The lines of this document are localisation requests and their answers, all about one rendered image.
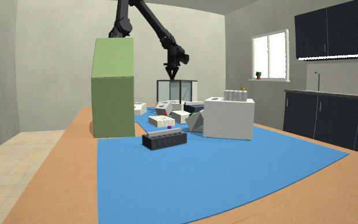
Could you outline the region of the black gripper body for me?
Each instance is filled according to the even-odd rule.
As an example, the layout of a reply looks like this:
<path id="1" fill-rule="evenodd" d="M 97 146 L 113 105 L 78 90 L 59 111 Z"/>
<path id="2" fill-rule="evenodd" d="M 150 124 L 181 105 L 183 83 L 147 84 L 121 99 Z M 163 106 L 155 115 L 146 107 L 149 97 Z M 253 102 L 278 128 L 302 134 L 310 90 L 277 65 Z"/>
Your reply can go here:
<path id="1" fill-rule="evenodd" d="M 167 55 L 167 63 L 164 63 L 163 65 L 166 65 L 166 68 L 170 68 L 170 67 L 175 67 L 175 68 L 179 68 L 177 66 L 180 66 L 180 64 L 176 64 L 176 63 L 169 63 L 170 62 L 170 55 L 175 55 L 175 54 L 169 54 Z M 169 64 L 168 64 L 169 63 Z M 168 67 L 170 66 L 170 67 Z"/>

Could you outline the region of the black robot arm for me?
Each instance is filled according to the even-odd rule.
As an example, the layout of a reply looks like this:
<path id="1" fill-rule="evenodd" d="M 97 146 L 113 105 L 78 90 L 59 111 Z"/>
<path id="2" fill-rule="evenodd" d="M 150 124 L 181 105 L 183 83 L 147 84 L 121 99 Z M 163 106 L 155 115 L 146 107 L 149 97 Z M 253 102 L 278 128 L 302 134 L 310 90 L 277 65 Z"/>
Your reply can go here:
<path id="1" fill-rule="evenodd" d="M 159 22 L 144 0 L 118 0 L 116 19 L 114 27 L 109 33 L 109 38 L 124 38 L 125 36 L 130 36 L 129 33 L 133 28 L 130 19 L 128 18 L 128 5 L 137 7 L 156 32 L 162 47 L 167 49 L 167 54 L 175 54 L 170 55 L 170 62 L 176 64 L 179 64 L 180 62 L 187 64 L 189 62 L 189 55 L 185 54 L 185 50 L 176 44 L 173 35 Z"/>

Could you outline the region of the white block with rows of round holes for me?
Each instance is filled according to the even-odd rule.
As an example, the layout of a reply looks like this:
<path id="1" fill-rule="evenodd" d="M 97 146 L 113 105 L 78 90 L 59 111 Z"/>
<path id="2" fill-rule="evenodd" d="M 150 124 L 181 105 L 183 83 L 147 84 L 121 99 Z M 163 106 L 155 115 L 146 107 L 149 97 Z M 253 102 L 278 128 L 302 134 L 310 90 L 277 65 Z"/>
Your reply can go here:
<path id="1" fill-rule="evenodd" d="M 146 103 L 135 103 L 135 115 L 141 116 L 147 112 L 147 104 Z"/>

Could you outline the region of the blue bench mat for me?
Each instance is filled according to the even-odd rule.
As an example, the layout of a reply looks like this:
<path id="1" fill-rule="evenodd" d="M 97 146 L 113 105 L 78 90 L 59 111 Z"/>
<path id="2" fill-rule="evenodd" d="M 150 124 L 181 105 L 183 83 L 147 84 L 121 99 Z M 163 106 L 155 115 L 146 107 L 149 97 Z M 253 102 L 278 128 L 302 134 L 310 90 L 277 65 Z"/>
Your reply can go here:
<path id="1" fill-rule="evenodd" d="M 98 139 L 98 224 L 187 224 L 286 188 L 349 153 L 253 126 L 252 140 L 187 133 L 150 150 L 142 137 Z"/>

